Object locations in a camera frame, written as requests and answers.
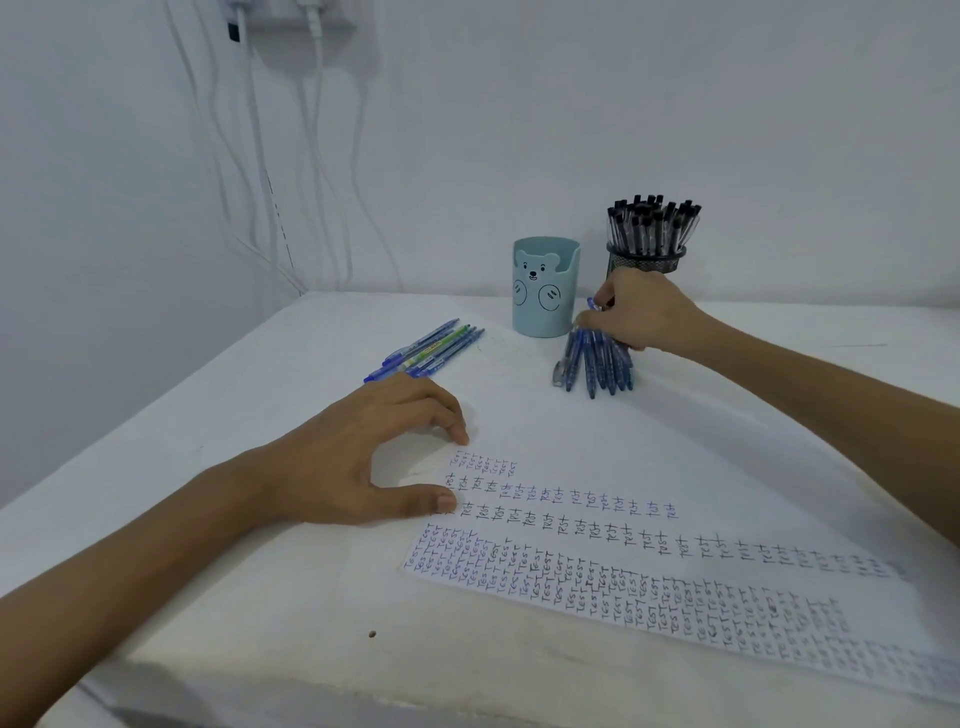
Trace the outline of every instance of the green pen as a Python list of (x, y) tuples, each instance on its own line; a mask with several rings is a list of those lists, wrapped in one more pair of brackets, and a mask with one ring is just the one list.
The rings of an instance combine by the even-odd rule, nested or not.
[(458, 338), (460, 338), (465, 333), (467, 333), (469, 329), (470, 329), (469, 325), (461, 326), (460, 328), (457, 328), (452, 332), (450, 332), (447, 336), (445, 336), (440, 341), (434, 344), (431, 344), (422, 352), (417, 353), (414, 356), (411, 356), (409, 359), (406, 359), (405, 361), (402, 361), (399, 364), (395, 364), (395, 365), (391, 364), (390, 366), (387, 366), (387, 367), (381, 367), (380, 369), (373, 372), (373, 374), (365, 378), (364, 381), (365, 382), (379, 381), (380, 379), (385, 379), (386, 377), (396, 374), (397, 372), (406, 372), (411, 367), (416, 366), (417, 364), (422, 362), (423, 359), (425, 359), (427, 356), (430, 356), (431, 354), (439, 353), (441, 350), (446, 349), (446, 347), (448, 347)]

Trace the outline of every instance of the pen holder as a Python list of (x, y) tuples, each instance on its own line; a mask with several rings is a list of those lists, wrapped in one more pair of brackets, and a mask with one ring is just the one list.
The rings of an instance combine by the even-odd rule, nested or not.
[(659, 273), (673, 273), (680, 264), (680, 259), (686, 255), (686, 248), (675, 255), (633, 255), (621, 253), (607, 244), (610, 259), (607, 262), (607, 276), (614, 268), (636, 268), (638, 271), (658, 271)]
[(563, 336), (573, 326), (580, 243), (524, 237), (514, 243), (514, 329), (524, 336)]

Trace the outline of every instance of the light blue pen holder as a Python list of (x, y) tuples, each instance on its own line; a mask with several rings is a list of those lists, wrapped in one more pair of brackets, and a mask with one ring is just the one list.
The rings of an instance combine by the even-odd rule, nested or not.
[(524, 237), (514, 243), (514, 329), (541, 339), (573, 326), (580, 243), (565, 237)]

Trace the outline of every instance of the left hand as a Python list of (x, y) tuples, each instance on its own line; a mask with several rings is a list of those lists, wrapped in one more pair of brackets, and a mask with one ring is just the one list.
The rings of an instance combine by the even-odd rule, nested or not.
[(449, 513), (453, 492), (439, 485), (378, 488), (373, 452), (415, 427), (435, 425), (458, 445), (469, 442), (457, 399), (427, 378), (406, 374), (364, 384), (316, 417), (232, 464), (253, 477), (270, 518), (366, 523)]

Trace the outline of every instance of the fingernail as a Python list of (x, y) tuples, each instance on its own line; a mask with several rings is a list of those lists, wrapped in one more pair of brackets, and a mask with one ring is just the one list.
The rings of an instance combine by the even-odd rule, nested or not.
[(453, 513), (457, 507), (457, 498), (455, 496), (449, 496), (444, 493), (442, 496), (437, 497), (437, 512), (438, 513)]

